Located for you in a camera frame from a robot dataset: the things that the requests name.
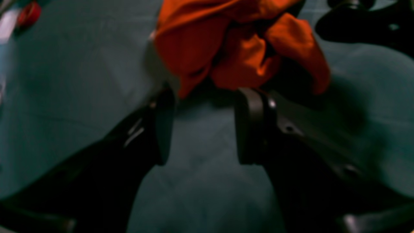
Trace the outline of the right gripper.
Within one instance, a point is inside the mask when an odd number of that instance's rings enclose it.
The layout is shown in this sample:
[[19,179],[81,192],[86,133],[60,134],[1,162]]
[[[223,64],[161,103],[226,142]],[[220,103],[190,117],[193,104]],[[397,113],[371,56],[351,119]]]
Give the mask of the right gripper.
[[329,0],[327,3],[331,10],[315,26],[323,40],[386,46],[413,57],[412,0],[397,0],[377,10],[371,10],[374,0]]

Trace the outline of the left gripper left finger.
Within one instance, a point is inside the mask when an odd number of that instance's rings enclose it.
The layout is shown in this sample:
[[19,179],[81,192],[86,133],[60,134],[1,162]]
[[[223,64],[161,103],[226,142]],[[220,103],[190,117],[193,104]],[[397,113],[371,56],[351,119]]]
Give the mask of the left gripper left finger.
[[167,163],[175,95],[165,88],[104,138],[1,200],[16,233],[125,233],[142,180]]

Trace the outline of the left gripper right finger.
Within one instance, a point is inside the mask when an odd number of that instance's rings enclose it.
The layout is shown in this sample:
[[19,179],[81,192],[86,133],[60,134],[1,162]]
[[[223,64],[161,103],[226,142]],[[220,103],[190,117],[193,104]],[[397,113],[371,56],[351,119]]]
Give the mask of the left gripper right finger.
[[411,233],[413,198],[380,184],[350,159],[306,141],[275,99],[239,88],[234,118],[242,165],[260,165],[287,233]]

